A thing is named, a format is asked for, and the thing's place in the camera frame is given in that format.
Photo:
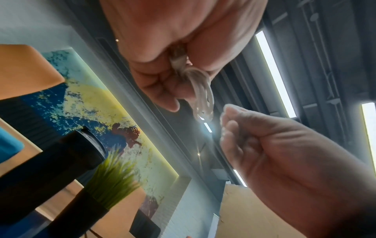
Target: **blue object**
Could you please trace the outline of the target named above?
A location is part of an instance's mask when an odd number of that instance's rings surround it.
[[[24,144],[0,127],[0,163],[18,154]]]

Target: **plant pot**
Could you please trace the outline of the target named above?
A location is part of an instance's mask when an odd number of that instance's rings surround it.
[[[107,213],[108,210],[83,189],[34,238],[80,238]]]
[[[12,225],[104,161],[89,129],[74,131],[0,177],[0,226]]]

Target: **cable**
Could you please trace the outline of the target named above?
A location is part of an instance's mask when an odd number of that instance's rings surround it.
[[[213,119],[214,97],[210,88],[210,76],[206,71],[187,65],[187,54],[181,47],[173,50],[170,58],[172,68],[184,80],[190,80],[196,99],[187,100],[192,108],[194,118],[199,122],[210,122]]]

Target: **linear light fixture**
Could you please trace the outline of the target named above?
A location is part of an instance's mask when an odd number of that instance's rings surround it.
[[[240,182],[242,182],[243,186],[248,187],[246,185],[246,183],[244,183],[244,180],[242,179],[242,177],[240,177],[240,174],[238,173],[238,171],[236,171],[236,169],[234,169],[234,172],[235,172],[236,176],[238,176]]]
[[[210,127],[209,127],[209,125],[206,123],[206,122],[204,122],[204,125],[205,125],[205,127],[208,129],[208,131],[210,132],[210,133],[213,133],[213,131],[212,131],[212,129],[210,129]]]
[[[374,102],[362,104],[365,128],[367,131],[369,147],[373,164],[376,168],[376,107]]]
[[[285,84],[283,83],[281,73],[279,72],[277,64],[275,63],[273,54],[269,47],[268,41],[266,40],[264,32],[260,31],[259,33],[257,33],[256,38],[260,45],[262,54],[265,57],[266,64],[268,65],[271,76],[273,77],[275,86],[277,87],[278,93],[282,99],[282,103],[286,109],[287,115],[289,116],[289,118],[294,118],[296,117],[294,107],[291,103]]]

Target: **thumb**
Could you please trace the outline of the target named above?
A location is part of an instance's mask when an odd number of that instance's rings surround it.
[[[232,104],[225,105],[223,111],[227,120],[236,121],[242,130],[247,131],[255,137],[264,137],[286,131],[296,123],[291,119],[249,111]]]

